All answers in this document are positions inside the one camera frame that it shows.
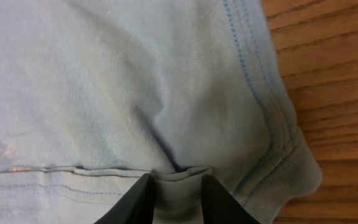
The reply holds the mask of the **light blue t-shirt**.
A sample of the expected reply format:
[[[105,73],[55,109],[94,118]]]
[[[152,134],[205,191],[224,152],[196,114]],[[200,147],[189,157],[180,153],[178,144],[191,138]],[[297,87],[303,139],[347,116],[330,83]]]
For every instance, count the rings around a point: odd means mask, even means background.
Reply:
[[[143,174],[155,223],[213,175],[261,223],[322,179],[260,1],[0,1],[0,223],[93,223]]]

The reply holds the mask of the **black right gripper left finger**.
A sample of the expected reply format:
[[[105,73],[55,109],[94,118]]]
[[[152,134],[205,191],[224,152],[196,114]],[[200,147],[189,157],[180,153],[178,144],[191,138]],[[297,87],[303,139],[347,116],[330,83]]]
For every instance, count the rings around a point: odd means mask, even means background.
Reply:
[[[154,178],[144,174],[95,224],[152,224],[155,196]]]

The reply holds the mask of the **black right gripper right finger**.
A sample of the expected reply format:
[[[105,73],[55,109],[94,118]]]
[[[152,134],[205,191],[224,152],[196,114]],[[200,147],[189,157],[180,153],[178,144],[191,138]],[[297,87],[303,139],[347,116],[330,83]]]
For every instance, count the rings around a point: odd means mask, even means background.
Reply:
[[[204,224],[259,224],[212,175],[201,181]]]

